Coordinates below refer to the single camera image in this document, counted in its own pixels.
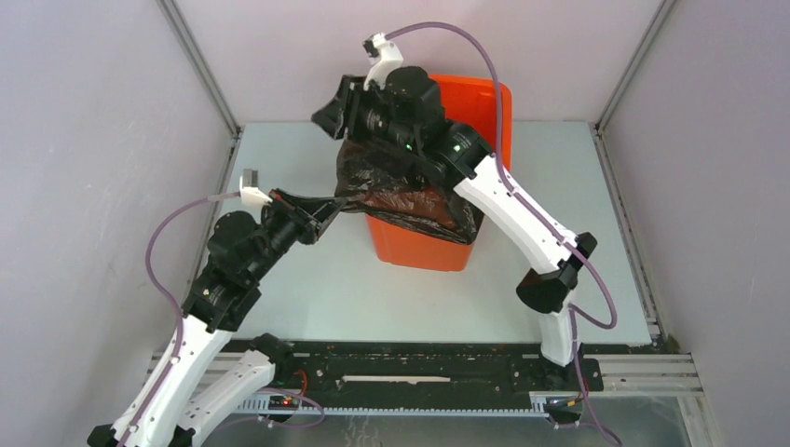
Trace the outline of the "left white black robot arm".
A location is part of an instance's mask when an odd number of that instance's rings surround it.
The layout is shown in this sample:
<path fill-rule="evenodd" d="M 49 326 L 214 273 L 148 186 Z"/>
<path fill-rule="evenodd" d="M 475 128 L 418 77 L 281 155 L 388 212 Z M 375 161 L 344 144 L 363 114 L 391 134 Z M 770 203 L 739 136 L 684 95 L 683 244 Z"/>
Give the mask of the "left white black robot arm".
<path fill-rule="evenodd" d="M 187 298 L 173 306 L 173 336 L 128 409 L 93 428 L 90 446 L 200 446 L 253 392 L 287 386 L 293 352 L 270 333 L 256 337 L 234 367 L 197 394 L 200 379 L 261 296 L 260 284 L 296 243 L 316 243 L 347 205 L 338 196 L 296 196 L 244 186 L 206 202 L 239 198 L 256 207 L 223 215 L 207 243 L 208 259 Z"/>

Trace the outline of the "black plastic trash bag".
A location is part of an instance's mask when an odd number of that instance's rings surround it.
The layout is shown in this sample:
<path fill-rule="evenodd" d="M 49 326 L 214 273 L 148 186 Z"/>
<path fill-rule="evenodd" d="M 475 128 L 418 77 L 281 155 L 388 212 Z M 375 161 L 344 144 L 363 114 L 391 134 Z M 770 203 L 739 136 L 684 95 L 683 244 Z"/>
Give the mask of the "black plastic trash bag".
<path fill-rule="evenodd" d="M 336 158 L 334 194 L 345 213 L 364 213 L 387 224 L 456 244 L 473 243 L 483 214 L 452 188 L 418 172 L 415 162 L 380 140 L 344 140 Z"/>

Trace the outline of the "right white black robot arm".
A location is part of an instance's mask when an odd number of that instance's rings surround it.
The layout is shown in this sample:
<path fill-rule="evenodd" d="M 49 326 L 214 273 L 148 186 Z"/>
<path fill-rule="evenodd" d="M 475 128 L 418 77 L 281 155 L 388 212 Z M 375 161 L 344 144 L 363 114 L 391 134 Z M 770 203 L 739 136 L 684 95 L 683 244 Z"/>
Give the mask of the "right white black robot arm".
<path fill-rule="evenodd" d="M 425 70 L 398 68 L 383 81 L 346 74 L 311 121 L 334 140 L 393 144 L 419 173 L 451 188 L 496 224 L 530 264 L 516 294 L 538 313 L 543 380 L 565 389 L 578 379 L 579 346 L 569 307 L 597 240 L 553 219 L 498 166 L 495 151 L 472 126 L 448 118 L 440 86 Z"/>

